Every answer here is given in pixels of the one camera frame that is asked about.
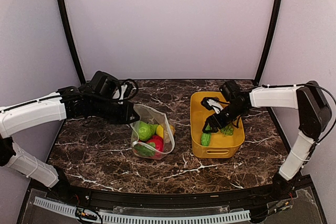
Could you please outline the clear dotted zip top bag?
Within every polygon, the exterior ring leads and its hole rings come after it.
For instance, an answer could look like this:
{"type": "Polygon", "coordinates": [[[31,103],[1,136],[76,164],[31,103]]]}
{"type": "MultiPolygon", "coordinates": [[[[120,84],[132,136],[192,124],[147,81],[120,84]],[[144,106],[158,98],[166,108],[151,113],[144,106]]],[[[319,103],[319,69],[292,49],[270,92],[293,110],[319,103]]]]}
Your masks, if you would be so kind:
{"type": "Polygon", "coordinates": [[[175,127],[165,113],[147,105],[136,104],[139,119],[130,124],[131,148],[141,158],[161,160],[175,148],[175,127]]]}

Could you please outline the green toy grapes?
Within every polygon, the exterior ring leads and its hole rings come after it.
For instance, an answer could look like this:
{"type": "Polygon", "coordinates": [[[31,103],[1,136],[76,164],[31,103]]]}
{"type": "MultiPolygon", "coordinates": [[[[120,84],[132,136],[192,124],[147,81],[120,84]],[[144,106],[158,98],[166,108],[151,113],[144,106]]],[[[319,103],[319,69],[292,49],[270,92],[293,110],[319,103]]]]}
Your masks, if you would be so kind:
{"type": "Polygon", "coordinates": [[[233,136],[233,134],[234,134],[234,128],[231,127],[230,125],[228,125],[228,126],[226,126],[225,128],[222,128],[222,129],[220,130],[220,132],[221,132],[222,134],[224,134],[225,136],[233,136]]]}

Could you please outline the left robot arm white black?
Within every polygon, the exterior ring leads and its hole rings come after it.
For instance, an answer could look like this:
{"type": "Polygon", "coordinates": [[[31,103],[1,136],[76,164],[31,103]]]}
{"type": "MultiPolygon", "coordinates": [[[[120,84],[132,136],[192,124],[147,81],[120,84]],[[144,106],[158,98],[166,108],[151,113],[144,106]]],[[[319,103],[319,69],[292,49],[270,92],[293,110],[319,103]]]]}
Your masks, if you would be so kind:
{"type": "Polygon", "coordinates": [[[94,90],[85,84],[66,87],[39,99],[1,108],[1,166],[16,170],[50,188],[63,201],[74,197],[74,189],[64,172],[24,151],[12,136],[15,133],[53,121],[88,118],[111,124],[131,124],[140,119],[130,101],[138,93],[129,83],[119,88],[94,90]]]}

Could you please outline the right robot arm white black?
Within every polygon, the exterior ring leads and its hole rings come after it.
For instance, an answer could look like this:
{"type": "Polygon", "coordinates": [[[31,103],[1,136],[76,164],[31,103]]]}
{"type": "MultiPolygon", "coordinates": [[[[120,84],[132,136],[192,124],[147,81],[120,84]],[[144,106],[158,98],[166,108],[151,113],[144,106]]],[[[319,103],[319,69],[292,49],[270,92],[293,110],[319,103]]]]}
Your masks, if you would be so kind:
{"type": "Polygon", "coordinates": [[[277,173],[277,176],[286,181],[292,180],[309,161],[314,149],[322,141],[320,135],[332,118],[332,110],[324,96],[327,90],[316,81],[279,86],[263,85],[242,90],[235,81],[230,80],[219,90],[225,98],[224,102],[211,97],[205,97],[201,102],[203,107],[214,111],[205,120],[203,133],[218,132],[251,108],[277,107],[298,111],[297,139],[277,173]]]}

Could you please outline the green toy cucumber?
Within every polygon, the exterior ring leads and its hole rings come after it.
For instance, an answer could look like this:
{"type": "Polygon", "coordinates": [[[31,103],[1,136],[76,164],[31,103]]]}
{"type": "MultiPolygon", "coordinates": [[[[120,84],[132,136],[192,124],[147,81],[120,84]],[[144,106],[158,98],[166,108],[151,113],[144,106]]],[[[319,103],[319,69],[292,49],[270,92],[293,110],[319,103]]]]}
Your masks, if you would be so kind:
{"type": "Polygon", "coordinates": [[[202,146],[209,146],[211,143],[211,133],[203,133],[201,136],[201,145],[202,146]]]}

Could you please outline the red toy apple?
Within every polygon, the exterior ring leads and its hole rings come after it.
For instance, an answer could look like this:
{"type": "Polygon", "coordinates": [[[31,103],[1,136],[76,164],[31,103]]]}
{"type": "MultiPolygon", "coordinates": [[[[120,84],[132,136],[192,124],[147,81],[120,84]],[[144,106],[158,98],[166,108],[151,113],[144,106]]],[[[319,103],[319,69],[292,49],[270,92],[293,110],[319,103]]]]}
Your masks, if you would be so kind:
{"type": "Polygon", "coordinates": [[[156,149],[156,151],[154,151],[154,154],[152,155],[153,157],[159,156],[160,153],[164,150],[164,141],[158,135],[152,136],[146,143],[156,149]]]}

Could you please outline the yellow toy lemon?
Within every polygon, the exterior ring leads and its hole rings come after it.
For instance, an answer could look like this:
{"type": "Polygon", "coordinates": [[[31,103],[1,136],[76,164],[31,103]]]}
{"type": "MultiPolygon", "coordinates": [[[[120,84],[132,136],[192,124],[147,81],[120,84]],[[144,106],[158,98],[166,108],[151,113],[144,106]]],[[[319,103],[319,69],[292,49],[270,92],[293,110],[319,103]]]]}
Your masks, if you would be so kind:
{"type": "MultiPolygon", "coordinates": [[[[171,128],[172,134],[174,135],[175,134],[174,126],[170,124],[170,128],[171,128]]],[[[164,138],[164,132],[165,131],[164,131],[163,126],[158,125],[157,128],[156,128],[156,135],[161,137],[161,138],[164,138]]]]}

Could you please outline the green toy guava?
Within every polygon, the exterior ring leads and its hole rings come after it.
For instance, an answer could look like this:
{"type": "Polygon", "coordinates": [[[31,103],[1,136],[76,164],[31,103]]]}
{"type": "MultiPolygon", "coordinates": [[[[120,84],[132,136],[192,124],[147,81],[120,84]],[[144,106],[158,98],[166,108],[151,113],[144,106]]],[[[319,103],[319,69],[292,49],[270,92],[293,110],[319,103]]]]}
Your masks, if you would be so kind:
{"type": "Polygon", "coordinates": [[[140,121],[138,128],[139,140],[148,141],[156,133],[157,124],[148,124],[140,121]]]}

